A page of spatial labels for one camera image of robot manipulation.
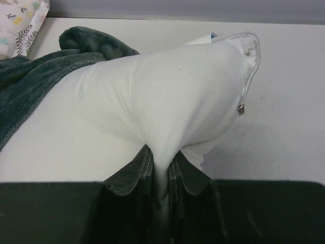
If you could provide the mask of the dark green plush pillowcase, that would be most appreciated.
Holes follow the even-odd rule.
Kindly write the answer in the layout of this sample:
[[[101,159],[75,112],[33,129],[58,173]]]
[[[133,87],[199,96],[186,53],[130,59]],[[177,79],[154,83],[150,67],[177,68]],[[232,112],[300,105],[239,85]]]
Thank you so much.
[[[1,60],[1,147],[30,117],[49,91],[67,74],[98,62],[139,52],[107,33],[74,26],[59,36],[60,50],[31,60]]]

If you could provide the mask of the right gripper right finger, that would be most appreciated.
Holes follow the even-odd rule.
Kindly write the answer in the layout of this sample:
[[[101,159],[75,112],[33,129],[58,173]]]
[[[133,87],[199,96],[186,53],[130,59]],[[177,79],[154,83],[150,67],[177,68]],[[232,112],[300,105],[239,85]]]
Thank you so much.
[[[228,243],[213,180],[179,151],[168,167],[170,237],[173,243]]]

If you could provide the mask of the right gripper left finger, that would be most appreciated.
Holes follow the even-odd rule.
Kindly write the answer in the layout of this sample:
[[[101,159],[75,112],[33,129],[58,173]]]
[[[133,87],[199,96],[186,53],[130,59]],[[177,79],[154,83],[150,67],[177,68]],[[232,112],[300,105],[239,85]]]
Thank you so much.
[[[101,184],[89,243],[148,243],[153,175],[153,154],[144,145]]]

